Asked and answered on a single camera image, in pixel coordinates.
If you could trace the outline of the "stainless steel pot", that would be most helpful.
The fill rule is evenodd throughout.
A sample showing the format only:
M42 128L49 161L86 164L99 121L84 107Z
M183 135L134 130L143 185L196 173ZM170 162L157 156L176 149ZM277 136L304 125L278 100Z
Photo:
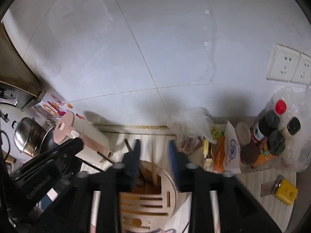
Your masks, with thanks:
M12 122L13 142L16 148L30 157L39 154L46 130L34 118L24 117L19 122Z

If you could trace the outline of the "orange label sauce bottle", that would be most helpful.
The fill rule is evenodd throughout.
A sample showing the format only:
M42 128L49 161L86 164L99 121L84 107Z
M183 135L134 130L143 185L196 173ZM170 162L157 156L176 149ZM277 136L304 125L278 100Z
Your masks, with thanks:
M265 138L259 145L259 157L251 165L258 168L265 165L272 159L278 157L286 148L286 137L281 131L273 131L269 137Z

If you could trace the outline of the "orange snack packet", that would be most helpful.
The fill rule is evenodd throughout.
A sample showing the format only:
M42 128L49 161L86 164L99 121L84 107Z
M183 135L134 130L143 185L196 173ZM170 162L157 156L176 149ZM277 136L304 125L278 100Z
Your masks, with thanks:
M228 166L228 143L225 135L218 139L217 148L213 154L213 167L215 172L223 173Z

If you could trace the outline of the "red cap soy sauce bottle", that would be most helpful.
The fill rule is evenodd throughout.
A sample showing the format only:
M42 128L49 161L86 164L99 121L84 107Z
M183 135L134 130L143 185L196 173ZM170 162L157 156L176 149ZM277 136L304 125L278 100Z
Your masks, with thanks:
M279 99L273 108L267 108L264 115L254 124L251 130L251 139L255 145L259 145L266 137L269 137L280 124L280 117L287 110L284 100Z

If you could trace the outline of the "brown card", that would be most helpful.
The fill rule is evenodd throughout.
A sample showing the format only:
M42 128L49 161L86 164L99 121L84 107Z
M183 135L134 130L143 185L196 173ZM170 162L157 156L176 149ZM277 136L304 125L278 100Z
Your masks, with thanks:
M275 190L275 181L263 183L260 189L260 196L268 196L274 193Z

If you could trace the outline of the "white wall socket middle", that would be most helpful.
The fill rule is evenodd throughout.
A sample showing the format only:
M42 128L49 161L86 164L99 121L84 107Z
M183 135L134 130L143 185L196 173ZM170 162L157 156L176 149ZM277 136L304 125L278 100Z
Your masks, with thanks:
M301 53L297 68L292 78L292 83L309 85L310 72L311 72L311 57L304 53Z

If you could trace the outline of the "beige utensil holder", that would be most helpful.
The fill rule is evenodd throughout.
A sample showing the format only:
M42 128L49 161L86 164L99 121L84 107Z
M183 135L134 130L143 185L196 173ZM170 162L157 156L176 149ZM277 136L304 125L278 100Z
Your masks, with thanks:
M121 231L177 232L188 195L155 163L141 161L140 174L131 192L120 193Z

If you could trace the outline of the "clear plastic bag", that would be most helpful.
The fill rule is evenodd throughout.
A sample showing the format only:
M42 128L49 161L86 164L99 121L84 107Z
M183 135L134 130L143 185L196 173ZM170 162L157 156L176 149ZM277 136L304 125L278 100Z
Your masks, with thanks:
M285 102L287 108L277 126L286 139L277 165L302 172L310 164L310 89L296 92L283 87L273 94L267 107L273 109L278 100Z

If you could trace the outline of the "white wall socket left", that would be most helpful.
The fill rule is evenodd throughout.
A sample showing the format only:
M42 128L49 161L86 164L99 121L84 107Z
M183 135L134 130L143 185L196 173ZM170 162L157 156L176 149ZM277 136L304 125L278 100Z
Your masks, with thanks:
M298 66L300 55L299 51L276 43L269 61L267 79L290 82Z

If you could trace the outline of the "cream pink electric kettle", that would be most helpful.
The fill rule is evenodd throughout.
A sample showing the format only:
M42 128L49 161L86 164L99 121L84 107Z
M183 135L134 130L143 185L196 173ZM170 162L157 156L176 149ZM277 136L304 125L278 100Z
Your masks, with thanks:
M104 133L85 119L68 112L56 124L53 139L56 144L61 145L74 138L80 138L83 142L83 149L76 157L99 169L103 169L107 163L106 158L113 155L111 140Z

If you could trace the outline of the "white wall socket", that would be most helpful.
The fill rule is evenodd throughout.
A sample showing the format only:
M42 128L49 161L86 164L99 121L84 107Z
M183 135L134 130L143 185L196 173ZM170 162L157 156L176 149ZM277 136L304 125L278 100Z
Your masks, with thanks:
M301 53L297 68L292 78L292 83L309 85L310 72L311 72L311 57L304 53Z
M267 79L290 82L298 66L300 55L299 51L276 43L269 61Z

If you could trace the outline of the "white blue packet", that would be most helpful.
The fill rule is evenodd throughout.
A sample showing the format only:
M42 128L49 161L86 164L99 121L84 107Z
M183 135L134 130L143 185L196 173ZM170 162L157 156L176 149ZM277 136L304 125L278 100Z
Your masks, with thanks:
M225 130L223 167L225 171L231 171L233 174L240 174L240 145L236 135L235 128L228 121Z

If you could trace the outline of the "brown lid spice jar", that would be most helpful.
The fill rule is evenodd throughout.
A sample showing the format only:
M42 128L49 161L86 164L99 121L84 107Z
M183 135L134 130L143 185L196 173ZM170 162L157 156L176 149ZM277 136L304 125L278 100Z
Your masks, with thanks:
M240 161L244 165L252 165L259 157L259 150L252 141L250 128L245 122L239 122L235 131L240 144Z

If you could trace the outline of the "crumpled plastic bag left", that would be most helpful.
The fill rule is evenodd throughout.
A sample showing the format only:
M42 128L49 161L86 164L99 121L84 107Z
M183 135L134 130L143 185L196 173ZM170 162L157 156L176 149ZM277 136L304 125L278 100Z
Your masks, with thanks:
M213 125L213 119L201 107L180 109L167 122L167 127L176 135L178 148L187 155L201 148L204 140L211 144L217 143L211 133Z

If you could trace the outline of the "black frying pan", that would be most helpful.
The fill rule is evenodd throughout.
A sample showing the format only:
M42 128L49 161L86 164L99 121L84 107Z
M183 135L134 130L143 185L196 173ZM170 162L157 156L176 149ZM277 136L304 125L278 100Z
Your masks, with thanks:
M39 148L39 153L43 154L46 153L47 151L51 151L54 149L58 148L58 144L54 141L54 131L55 131L56 126L52 126L49 128L49 130L46 132L42 143Z

